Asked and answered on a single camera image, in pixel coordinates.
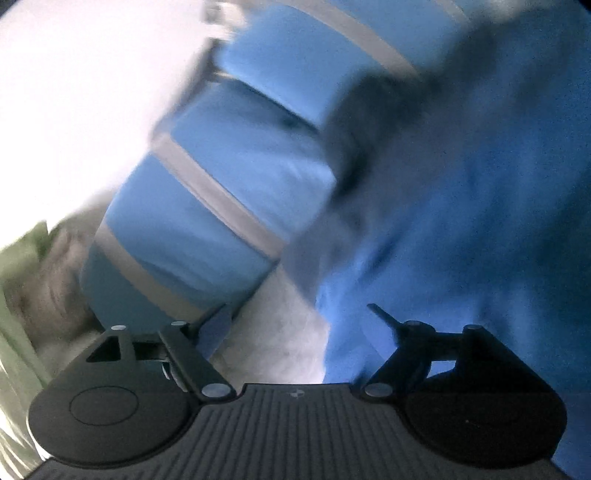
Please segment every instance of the blurred object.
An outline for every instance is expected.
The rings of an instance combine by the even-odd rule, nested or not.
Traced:
[[[28,406],[103,331],[78,283],[112,192],[96,196],[51,232],[39,223],[0,252],[0,478],[40,463]]]
[[[248,24],[248,11],[242,5],[212,0],[205,0],[205,4],[205,23],[210,38],[229,41]]]
[[[317,128],[370,73],[424,78],[483,20],[555,0],[279,0],[221,50],[217,65]]]
[[[23,478],[41,463],[27,430],[27,411],[51,375],[35,353],[22,321],[12,314],[4,287],[35,274],[50,249],[47,225],[39,223],[0,252],[0,476]]]
[[[0,246],[123,182],[192,74],[202,20],[201,0],[19,0],[0,18]]]

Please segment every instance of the blue cloth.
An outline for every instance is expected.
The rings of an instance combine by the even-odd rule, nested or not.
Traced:
[[[363,161],[284,255],[330,323],[326,382],[360,384],[396,350],[368,303],[482,324],[562,396],[554,461],[591,479],[589,79],[590,17],[565,2],[475,31],[426,87],[345,99],[327,149]]]
[[[439,67],[465,24],[432,0],[329,0],[371,28],[418,71]],[[458,2],[474,20],[483,0]],[[217,64],[239,80],[320,127],[340,94],[384,67],[344,35],[295,8],[271,5],[221,50]]]
[[[241,82],[209,87],[172,121],[174,141],[285,242],[309,226],[335,186],[317,131]],[[274,265],[152,153],[121,187],[105,223],[152,279],[197,311],[222,304],[235,311]],[[153,332],[178,320],[138,291],[99,244],[90,250],[81,284],[105,327]]]

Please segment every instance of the blue padded bag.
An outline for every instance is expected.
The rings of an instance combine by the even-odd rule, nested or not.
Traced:
[[[282,245],[335,185],[316,131],[235,80],[208,88],[175,118],[171,145],[185,155],[181,163],[153,148],[115,196],[90,249],[82,287],[106,327],[150,332],[220,304],[235,309],[268,274],[279,252],[244,240],[208,195],[229,198]],[[213,193],[211,184],[202,192],[191,185],[195,168]]]
[[[320,127],[371,71],[436,69],[485,0],[285,0],[257,15],[217,57],[220,68]]]

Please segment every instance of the ribbed rubber pad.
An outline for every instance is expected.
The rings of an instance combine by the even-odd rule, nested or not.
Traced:
[[[387,405],[348,385],[248,385],[204,407],[174,445],[132,466],[82,470],[49,460],[33,480],[565,480],[549,461],[504,471],[458,465],[418,443]]]

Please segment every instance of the blue fabric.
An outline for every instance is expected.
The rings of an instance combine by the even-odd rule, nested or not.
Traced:
[[[265,226],[285,241],[308,227],[335,186],[315,129],[230,81],[205,91],[173,138]]]
[[[170,122],[176,142],[286,242],[309,225],[334,188],[316,130],[241,82],[211,86]],[[221,304],[235,311],[273,267],[152,154],[121,187],[105,222],[151,277],[204,312]],[[106,327],[149,332],[175,320],[97,247],[82,288]],[[208,325],[199,348],[211,354],[227,331],[228,325]]]
[[[159,283],[203,310],[223,303],[236,305],[272,267],[153,155],[127,179],[105,221]]]
[[[330,0],[371,27],[417,70],[441,65],[463,25],[432,0]],[[460,2],[472,19],[487,11],[483,0]],[[217,57],[239,80],[311,124],[322,126],[339,93],[367,72],[383,67],[340,33],[284,5],[271,5]]]
[[[268,7],[217,64],[315,126],[338,100],[341,83],[382,69],[341,34],[284,5]]]
[[[331,325],[326,382],[363,382],[395,351],[368,303],[439,331],[484,325],[562,396],[554,461],[588,480],[591,38],[573,57],[535,108],[505,118],[402,218],[392,212],[324,279],[317,308]]]

